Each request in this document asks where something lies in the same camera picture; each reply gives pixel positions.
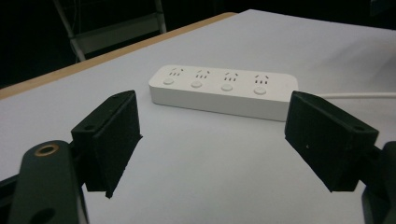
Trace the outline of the white power strip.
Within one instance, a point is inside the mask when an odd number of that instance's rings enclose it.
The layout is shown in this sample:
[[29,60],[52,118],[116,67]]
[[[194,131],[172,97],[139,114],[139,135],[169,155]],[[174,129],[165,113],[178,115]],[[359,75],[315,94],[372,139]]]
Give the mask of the white power strip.
[[297,79],[288,74],[166,65],[148,82],[151,100],[222,114],[284,121]]

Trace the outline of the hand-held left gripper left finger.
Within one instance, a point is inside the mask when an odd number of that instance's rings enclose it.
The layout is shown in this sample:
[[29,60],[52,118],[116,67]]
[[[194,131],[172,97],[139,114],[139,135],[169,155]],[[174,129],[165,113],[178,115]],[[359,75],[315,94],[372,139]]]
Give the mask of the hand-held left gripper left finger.
[[135,92],[110,96],[71,134],[78,181],[88,191],[112,197],[142,138]]

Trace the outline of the grey metal stand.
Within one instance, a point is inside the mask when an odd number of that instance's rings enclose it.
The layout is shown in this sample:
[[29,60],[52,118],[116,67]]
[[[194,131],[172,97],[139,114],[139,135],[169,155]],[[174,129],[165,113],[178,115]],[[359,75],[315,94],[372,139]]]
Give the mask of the grey metal stand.
[[52,0],[52,2],[67,32],[71,49],[80,62],[85,61],[86,55],[92,52],[154,32],[160,34],[167,32],[161,0],[151,0],[155,8],[152,13],[83,33],[76,33],[73,30],[72,24],[66,17],[65,7],[62,5],[61,0]]

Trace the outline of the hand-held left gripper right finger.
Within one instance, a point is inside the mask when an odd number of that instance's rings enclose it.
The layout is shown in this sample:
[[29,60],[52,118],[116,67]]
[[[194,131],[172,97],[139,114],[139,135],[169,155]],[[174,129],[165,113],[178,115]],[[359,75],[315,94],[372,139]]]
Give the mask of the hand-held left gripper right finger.
[[330,191],[352,191],[358,163],[373,148],[379,131],[316,95],[294,91],[285,139]]

